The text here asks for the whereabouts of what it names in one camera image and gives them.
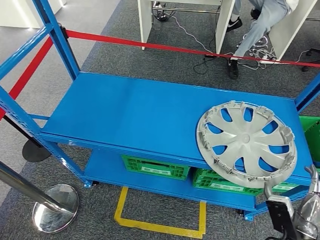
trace blue metal shelf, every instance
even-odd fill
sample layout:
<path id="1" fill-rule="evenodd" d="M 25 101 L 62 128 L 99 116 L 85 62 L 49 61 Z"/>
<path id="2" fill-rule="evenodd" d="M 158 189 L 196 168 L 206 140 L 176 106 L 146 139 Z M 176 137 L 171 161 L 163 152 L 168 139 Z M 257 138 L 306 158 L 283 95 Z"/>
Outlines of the blue metal shelf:
<path id="1" fill-rule="evenodd" d="M 231 100 L 273 110 L 295 135 L 298 161 L 291 183 L 309 185 L 312 164 L 294 99 L 82 72 L 42 130 L 52 142 L 210 169 L 195 127 L 203 113 Z"/>
<path id="2" fill-rule="evenodd" d="M 210 204 L 247 211 L 254 211 L 256 203 L 254 196 L 193 187 L 191 174 L 183 181 L 127 171 L 119 154 L 103 150 L 92 152 L 85 169 L 85 176 L 102 183 L 195 201 L 206 201 Z"/>
<path id="3" fill-rule="evenodd" d="M 266 211 L 265 203 L 242 194 L 197 189 L 191 178 L 180 181 L 127 172 L 121 154 L 210 169 L 195 140 L 198 119 L 212 106 L 243 101 L 266 106 L 295 135 L 297 162 L 288 180 L 299 186 L 285 193 L 292 200 L 306 195 L 310 183 L 304 166 L 312 163 L 299 113 L 320 93 L 320 74 L 297 99 L 169 82 L 79 72 L 66 36 L 48 0 L 33 0 L 45 27 L 0 66 L 0 80 L 36 43 L 49 34 L 74 82 L 44 128 L 0 86 L 0 107 L 77 176 L 85 187 L 93 180 L 242 209 L 245 218 Z M 94 149 L 85 171 L 57 143 Z"/>

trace green plastic crate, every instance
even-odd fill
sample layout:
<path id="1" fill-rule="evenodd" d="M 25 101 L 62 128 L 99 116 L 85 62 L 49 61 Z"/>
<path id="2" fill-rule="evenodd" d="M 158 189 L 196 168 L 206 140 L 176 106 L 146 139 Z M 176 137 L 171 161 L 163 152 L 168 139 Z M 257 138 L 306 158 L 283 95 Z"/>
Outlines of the green plastic crate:
<path id="1" fill-rule="evenodd" d="M 162 177 L 186 180 L 189 166 L 144 159 L 134 156 L 121 156 L 128 171 L 152 174 Z"/>
<path id="2" fill-rule="evenodd" d="M 275 192 L 275 193 L 285 193 L 297 186 L 298 186 L 297 184 L 282 182 L 282 183 L 272 187 L 272 190 L 272 192 Z"/>
<path id="3" fill-rule="evenodd" d="M 198 168 L 193 175 L 193 187 L 202 189 L 214 189 L 224 192 L 241 193 L 257 196 L 263 189 L 248 188 L 226 180 L 214 170 Z"/>
<path id="4" fill-rule="evenodd" d="M 320 162 L 320 117 L 309 117 L 307 119 L 309 122 L 304 135 L 312 159 L 315 162 Z"/>
<path id="5" fill-rule="evenodd" d="M 299 118 L 302 128 L 305 132 L 320 120 L 320 116 L 299 116 Z"/>

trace yellow floor tape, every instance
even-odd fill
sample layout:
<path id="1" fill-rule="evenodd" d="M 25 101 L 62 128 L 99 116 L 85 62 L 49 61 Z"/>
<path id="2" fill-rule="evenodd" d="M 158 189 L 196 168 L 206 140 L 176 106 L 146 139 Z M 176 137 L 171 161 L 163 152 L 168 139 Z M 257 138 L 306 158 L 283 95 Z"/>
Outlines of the yellow floor tape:
<path id="1" fill-rule="evenodd" d="M 126 200 L 128 188 L 123 186 L 118 198 L 118 206 L 116 207 L 114 219 L 121 226 L 138 228 L 148 231 L 173 234 L 183 237 L 190 237 L 195 239 L 202 239 L 202 235 L 206 234 L 206 203 L 200 202 L 198 213 L 198 230 L 185 229 L 174 226 L 165 226 L 155 223 L 149 223 L 144 221 L 136 221 L 131 219 L 122 218 L 122 210 L 124 209 L 125 201 Z"/>

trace white desk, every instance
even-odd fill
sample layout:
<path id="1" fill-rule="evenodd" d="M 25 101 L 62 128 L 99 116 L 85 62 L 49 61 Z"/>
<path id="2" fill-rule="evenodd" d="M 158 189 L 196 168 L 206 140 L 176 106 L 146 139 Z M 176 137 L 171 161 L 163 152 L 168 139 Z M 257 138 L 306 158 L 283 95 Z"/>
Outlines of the white desk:
<path id="1" fill-rule="evenodd" d="M 300 0 L 297 7 L 274 25 L 269 37 L 277 60 L 281 60 L 318 0 Z M 320 9 L 320 1 L 315 8 Z"/>
<path id="2" fill-rule="evenodd" d="M 203 4 L 203 5 L 221 5 L 219 20 L 217 23 L 215 33 L 216 53 L 219 54 L 223 46 L 226 31 L 230 19 L 235 0 L 166 0 L 170 3 L 182 4 Z M 141 42 L 146 43 L 152 26 L 152 23 L 152 3 L 151 0 L 137 0 L 140 19 L 140 32 Z"/>

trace shelf top surface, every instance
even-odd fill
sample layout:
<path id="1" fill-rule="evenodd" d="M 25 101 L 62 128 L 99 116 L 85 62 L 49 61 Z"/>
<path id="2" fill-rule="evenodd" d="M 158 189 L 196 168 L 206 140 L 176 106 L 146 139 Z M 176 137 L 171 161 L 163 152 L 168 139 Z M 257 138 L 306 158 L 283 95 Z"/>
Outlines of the shelf top surface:
<path id="1" fill-rule="evenodd" d="M 312 161 L 291 98 L 82 72 L 42 132 L 205 161 L 196 143 L 198 121 L 232 100 L 265 106 L 291 128 L 298 155 L 293 175 L 310 178 L 303 168 Z"/>

